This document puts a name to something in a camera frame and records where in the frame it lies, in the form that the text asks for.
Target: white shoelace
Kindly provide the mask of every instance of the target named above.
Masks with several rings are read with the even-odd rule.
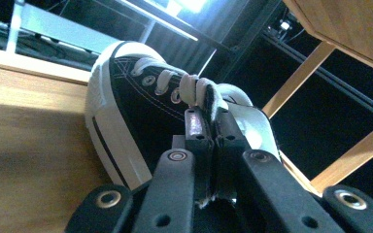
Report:
[[[215,113],[218,107],[228,109],[228,105],[223,99],[232,100],[239,105],[253,105],[248,95],[235,85],[227,83],[216,84],[205,78],[199,79],[196,75],[189,75],[182,69],[149,57],[139,59],[135,63],[131,75],[135,77],[140,76],[144,72],[144,69],[151,66],[164,69],[159,74],[156,81],[156,95],[162,95],[168,90],[168,85],[175,75],[182,76],[179,84],[179,95],[181,100],[190,106],[198,106],[202,110],[209,111],[211,113],[211,119],[215,119]],[[211,106],[211,110],[207,110],[207,106],[204,106],[205,98],[207,97],[207,88],[209,86],[211,86],[214,91],[214,104]]]

